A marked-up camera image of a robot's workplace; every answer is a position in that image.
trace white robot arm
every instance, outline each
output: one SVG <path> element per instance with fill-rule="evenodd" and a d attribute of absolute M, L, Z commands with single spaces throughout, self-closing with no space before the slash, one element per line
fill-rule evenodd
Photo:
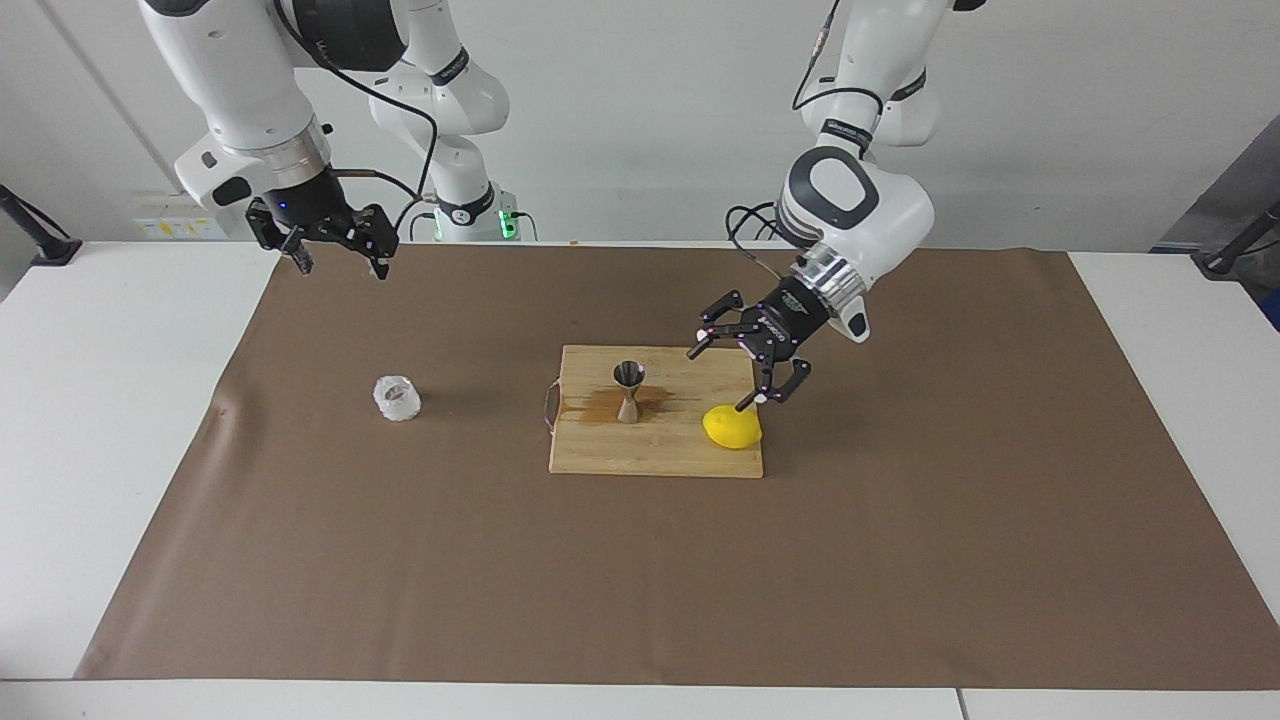
<path fill-rule="evenodd" d="M 690 351 L 696 357 L 717 340 L 732 340 L 759 363 L 759 389 L 739 411 L 791 397 L 812 372 L 796 352 L 824 324 L 855 342 L 870 337 L 864 296 L 920 246 L 934 214 L 915 179 L 882 170 L 868 150 L 881 129 L 893 145 L 932 137 L 940 104 L 925 87 L 925 53 L 948 10 L 983 1 L 858 0 L 850 10 L 836 77 L 818 81 L 797 105 L 818 133 L 817 146 L 792 165 L 774 206 L 778 234 L 805 252 L 755 306 L 744 310 L 733 291 L 703 313 Z M 882 128 L 887 113 L 893 119 Z M 733 310 L 742 311 L 739 323 L 716 325 Z M 774 383 L 774 366 L 787 361 L 791 378 Z"/>
<path fill-rule="evenodd" d="M 311 240 L 366 256 L 385 278 L 399 238 L 380 206 L 347 205 L 330 165 L 332 128 L 319 123 L 298 88 L 296 67 L 385 72 L 410 63 L 379 81 L 390 91 L 379 92 L 402 106 L 375 100 L 375 118 L 422 155 L 436 145 L 443 150 L 430 164 L 436 196 L 468 215 L 449 211 L 442 232 L 508 236 L 502 209 L 513 209 L 515 199 L 489 182 L 479 150 L 460 136 L 503 127 L 509 101 L 502 85 L 471 63 L 447 0 L 138 0 L 138 6 L 209 122 L 210 135 L 175 164 L 183 186 L 215 213 L 250 201 L 246 217 L 259 243 L 292 256 L 305 273 L 311 259 L 302 241 Z M 438 133 L 426 115 L 438 115 Z"/>

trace black band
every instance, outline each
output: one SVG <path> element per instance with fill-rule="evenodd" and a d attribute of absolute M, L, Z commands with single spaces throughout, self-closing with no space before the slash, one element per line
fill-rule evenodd
<path fill-rule="evenodd" d="M 831 135 L 852 142 L 863 149 L 863 155 L 865 155 L 867 149 L 872 146 L 870 131 L 837 120 L 836 118 L 827 118 L 827 122 L 822 124 L 822 132 L 818 135 Z"/>
<path fill-rule="evenodd" d="M 209 0 L 147 0 L 151 9 L 169 18 L 195 15 Z"/>
<path fill-rule="evenodd" d="M 467 49 L 463 47 L 462 50 L 458 50 L 458 56 L 454 58 L 453 61 L 444 65 L 443 70 L 431 76 L 431 85 L 435 87 L 444 87 L 445 85 L 449 85 L 457 79 L 457 77 L 462 74 L 462 70 L 467 69 L 467 65 L 470 64 L 471 54 L 467 53 Z"/>
<path fill-rule="evenodd" d="M 922 72 L 920 77 L 915 78 L 915 82 L 913 82 L 911 85 L 909 85 L 909 86 L 904 87 L 902 90 L 899 90 L 897 92 L 895 92 L 893 96 L 888 99 L 890 102 L 901 102 L 901 101 L 906 100 L 908 97 L 910 97 L 910 96 L 915 95 L 916 92 L 924 90 L 924 85 L 928 81 L 929 81 L 929 70 Z"/>
<path fill-rule="evenodd" d="M 452 202 L 445 202 L 440 200 L 440 210 L 449 218 L 454 225 L 471 227 L 476 224 L 480 215 L 485 213 L 489 208 L 493 208 L 493 201 L 497 193 L 493 190 L 493 183 L 489 183 L 489 190 L 485 191 L 484 197 L 474 202 L 467 202 L 466 205 L 454 205 Z"/>

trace brown paper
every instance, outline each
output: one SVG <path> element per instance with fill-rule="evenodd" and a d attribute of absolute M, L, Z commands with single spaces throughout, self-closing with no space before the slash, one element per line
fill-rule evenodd
<path fill-rule="evenodd" d="M 541 416 L 563 345 L 681 345 L 769 290 L 736 255 L 316 258 L 278 268 L 78 676 L 1280 688 L 1066 256 L 914 255 L 868 345 L 804 347 L 753 482 L 550 475 Z M 388 373 L 417 420 L 379 416 Z"/>

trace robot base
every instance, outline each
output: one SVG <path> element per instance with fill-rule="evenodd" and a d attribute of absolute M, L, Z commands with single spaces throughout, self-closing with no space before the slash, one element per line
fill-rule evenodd
<path fill-rule="evenodd" d="M 512 215 L 520 210 L 516 196 L 497 187 L 497 201 L 483 217 L 470 225 L 458 225 L 444 213 L 436 213 L 436 242 L 520 242 L 520 220 Z"/>

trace yellow lemon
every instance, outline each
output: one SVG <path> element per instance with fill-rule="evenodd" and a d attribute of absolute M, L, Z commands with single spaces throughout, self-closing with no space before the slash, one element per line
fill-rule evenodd
<path fill-rule="evenodd" d="M 755 407 L 748 407 L 746 413 L 739 413 L 732 405 L 712 407 L 703 415 L 703 429 L 716 445 L 730 450 L 746 450 L 764 437 Z"/>

